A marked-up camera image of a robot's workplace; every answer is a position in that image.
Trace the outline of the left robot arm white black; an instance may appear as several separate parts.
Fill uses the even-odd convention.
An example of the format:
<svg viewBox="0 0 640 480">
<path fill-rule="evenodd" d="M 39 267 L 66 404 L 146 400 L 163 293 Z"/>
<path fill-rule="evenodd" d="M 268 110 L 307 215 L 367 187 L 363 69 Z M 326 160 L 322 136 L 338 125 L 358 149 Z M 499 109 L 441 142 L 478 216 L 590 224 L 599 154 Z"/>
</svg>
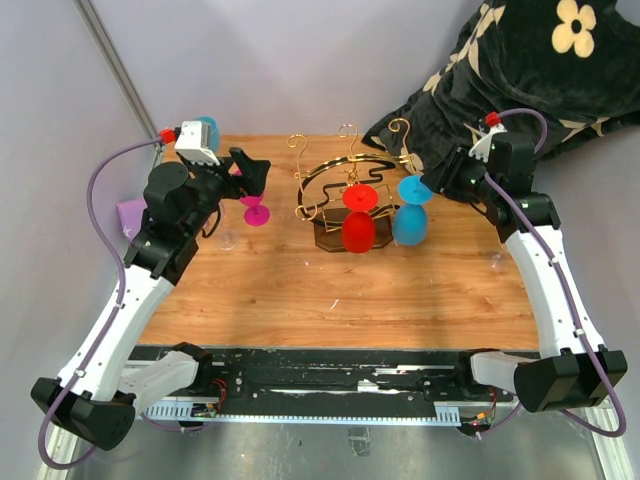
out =
<svg viewBox="0 0 640 480">
<path fill-rule="evenodd" d="M 263 194 L 270 168 L 270 161 L 233 147 L 218 162 L 181 158 L 151 171 L 141 228 L 117 259 L 119 280 L 108 304 L 69 363 L 32 388 L 49 423 L 109 451 L 138 415 L 164 397 L 178 390 L 200 396 L 212 388 L 211 353 L 186 342 L 141 370 L 123 371 L 148 321 L 197 253 L 197 237 L 220 202 Z"/>
</svg>

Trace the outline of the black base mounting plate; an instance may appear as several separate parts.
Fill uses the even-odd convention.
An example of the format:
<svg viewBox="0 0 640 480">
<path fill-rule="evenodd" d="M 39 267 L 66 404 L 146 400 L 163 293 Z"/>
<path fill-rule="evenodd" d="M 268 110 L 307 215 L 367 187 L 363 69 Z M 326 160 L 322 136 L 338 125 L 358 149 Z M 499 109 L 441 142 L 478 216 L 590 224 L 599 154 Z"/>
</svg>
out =
<svg viewBox="0 0 640 480">
<path fill-rule="evenodd" d="M 437 405 L 456 406 L 460 420 L 517 401 L 504 387 L 466 386 L 456 350 L 213 348 L 212 369 L 222 388 L 186 389 L 169 397 L 210 399 L 211 417 L 231 398 L 317 394 L 417 395 Z M 223 391 L 225 400 L 219 400 Z"/>
</svg>

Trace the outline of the aluminium corner rail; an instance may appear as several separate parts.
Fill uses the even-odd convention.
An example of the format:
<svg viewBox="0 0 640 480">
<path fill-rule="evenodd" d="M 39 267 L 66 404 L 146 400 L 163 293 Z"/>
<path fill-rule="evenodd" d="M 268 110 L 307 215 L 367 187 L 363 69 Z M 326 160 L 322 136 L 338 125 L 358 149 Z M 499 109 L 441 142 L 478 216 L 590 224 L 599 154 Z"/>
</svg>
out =
<svg viewBox="0 0 640 480">
<path fill-rule="evenodd" d="M 148 137 L 153 137 L 158 129 L 136 89 L 94 2 L 90 0 L 73 0 L 72 3 L 85 22 L 140 127 Z"/>
</svg>

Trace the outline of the purple cloth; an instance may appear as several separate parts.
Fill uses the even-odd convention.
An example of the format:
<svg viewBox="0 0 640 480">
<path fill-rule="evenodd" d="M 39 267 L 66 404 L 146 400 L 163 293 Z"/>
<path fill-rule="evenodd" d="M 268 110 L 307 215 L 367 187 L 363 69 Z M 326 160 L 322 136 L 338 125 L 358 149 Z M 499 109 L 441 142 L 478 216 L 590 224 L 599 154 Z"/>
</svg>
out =
<svg viewBox="0 0 640 480">
<path fill-rule="evenodd" d="M 128 241 L 133 240 L 139 233 L 146 207 L 146 202 L 142 198 L 116 204 L 122 232 Z"/>
</svg>

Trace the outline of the magenta wine glass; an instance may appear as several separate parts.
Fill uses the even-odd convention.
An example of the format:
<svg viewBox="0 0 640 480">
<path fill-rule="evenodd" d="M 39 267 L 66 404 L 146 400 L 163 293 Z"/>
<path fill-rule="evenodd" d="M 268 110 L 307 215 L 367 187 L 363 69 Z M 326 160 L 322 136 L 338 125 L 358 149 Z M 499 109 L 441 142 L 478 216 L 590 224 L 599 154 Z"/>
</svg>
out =
<svg viewBox="0 0 640 480">
<path fill-rule="evenodd" d="M 246 207 L 244 220 L 248 225 L 259 227 L 269 221 L 270 211 L 262 204 L 263 199 L 264 195 L 261 194 L 260 196 L 246 196 L 239 200 Z"/>
</svg>

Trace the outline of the red wine glass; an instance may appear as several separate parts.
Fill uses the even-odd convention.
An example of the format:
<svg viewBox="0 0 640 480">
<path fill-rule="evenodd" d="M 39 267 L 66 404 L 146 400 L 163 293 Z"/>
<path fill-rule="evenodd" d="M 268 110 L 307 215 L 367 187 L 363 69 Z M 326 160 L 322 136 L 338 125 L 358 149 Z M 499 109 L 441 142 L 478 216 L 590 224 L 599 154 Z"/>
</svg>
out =
<svg viewBox="0 0 640 480">
<path fill-rule="evenodd" d="M 358 254 L 371 250 L 375 243 L 376 226 L 370 211 L 377 205 L 377 192 L 368 185 L 355 184 L 345 190 L 342 201 L 349 210 L 342 224 L 344 248 Z"/>
</svg>

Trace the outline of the black floral plush pillow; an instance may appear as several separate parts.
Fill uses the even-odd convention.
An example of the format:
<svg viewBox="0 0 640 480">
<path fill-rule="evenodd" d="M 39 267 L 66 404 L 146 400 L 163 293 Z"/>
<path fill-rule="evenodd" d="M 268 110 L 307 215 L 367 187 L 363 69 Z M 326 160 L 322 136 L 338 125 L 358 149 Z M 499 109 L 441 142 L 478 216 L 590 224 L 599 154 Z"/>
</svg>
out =
<svg viewBox="0 0 640 480">
<path fill-rule="evenodd" d="M 639 23 L 614 1 L 484 1 L 446 65 L 375 123 L 364 144 L 426 171 L 481 136 L 490 112 L 531 108 L 551 160 L 639 123 Z"/>
</svg>

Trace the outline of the gold wire wine glass rack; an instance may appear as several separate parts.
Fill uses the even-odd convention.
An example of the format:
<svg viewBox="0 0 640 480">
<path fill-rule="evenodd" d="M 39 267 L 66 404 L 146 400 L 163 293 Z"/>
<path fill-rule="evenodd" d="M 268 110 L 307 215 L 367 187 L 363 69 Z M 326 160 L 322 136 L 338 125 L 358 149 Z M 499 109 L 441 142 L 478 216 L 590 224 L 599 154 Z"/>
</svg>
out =
<svg viewBox="0 0 640 480">
<path fill-rule="evenodd" d="M 294 214 L 313 226 L 315 245 L 324 251 L 365 253 L 382 248 L 393 240 L 393 221 L 400 209 L 385 173 L 406 167 L 416 174 L 417 162 L 408 153 L 357 153 L 359 130 L 353 124 L 341 125 L 337 136 L 351 141 L 348 152 L 308 170 L 301 168 L 307 137 L 294 134 L 287 139 L 287 146 L 297 152 Z"/>
</svg>

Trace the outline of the cyan wine glass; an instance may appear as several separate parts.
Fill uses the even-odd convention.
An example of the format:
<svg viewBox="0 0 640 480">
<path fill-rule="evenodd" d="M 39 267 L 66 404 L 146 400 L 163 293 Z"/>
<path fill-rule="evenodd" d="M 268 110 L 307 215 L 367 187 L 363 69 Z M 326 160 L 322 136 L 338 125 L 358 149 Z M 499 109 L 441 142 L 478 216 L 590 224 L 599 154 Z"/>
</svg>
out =
<svg viewBox="0 0 640 480">
<path fill-rule="evenodd" d="M 428 214 L 424 205 L 432 200 L 433 192 L 421 181 L 419 175 L 411 175 L 401 180 L 397 192 L 404 204 L 394 217 L 394 240 L 399 245 L 418 245 L 427 236 Z"/>
<path fill-rule="evenodd" d="M 208 126 L 208 147 L 211 151 L 216 153 L 220 146 L 220 132 L 215 119 L 210 116 L 199 116 L 196 117 L 196 120 L 201 121 L 203 124 Z"/>
</svg>

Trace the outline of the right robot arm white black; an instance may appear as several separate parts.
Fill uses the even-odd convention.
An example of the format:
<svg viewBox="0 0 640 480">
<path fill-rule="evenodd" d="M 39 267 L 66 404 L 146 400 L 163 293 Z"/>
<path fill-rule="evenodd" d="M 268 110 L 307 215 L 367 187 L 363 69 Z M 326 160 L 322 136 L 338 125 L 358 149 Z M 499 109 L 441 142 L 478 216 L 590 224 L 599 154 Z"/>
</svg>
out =
<svg viewBox="0 0 640 480">
<path fill-rule="evenodd" d="M 455 392 L 474 400 L 493 386 L 529 412 L 595 407 L 626 374 L 620 350 L 609 349 L 582 303 L 565 255 L 551 198 L 533 190 L 534 143 L 514 132 L 454 146 L 422 181 L 450 198 L 485 208 L 514 260 L 536 322 L 536 359 L 494 349 L 468 351 L 453 375 Z"/>
</svg>

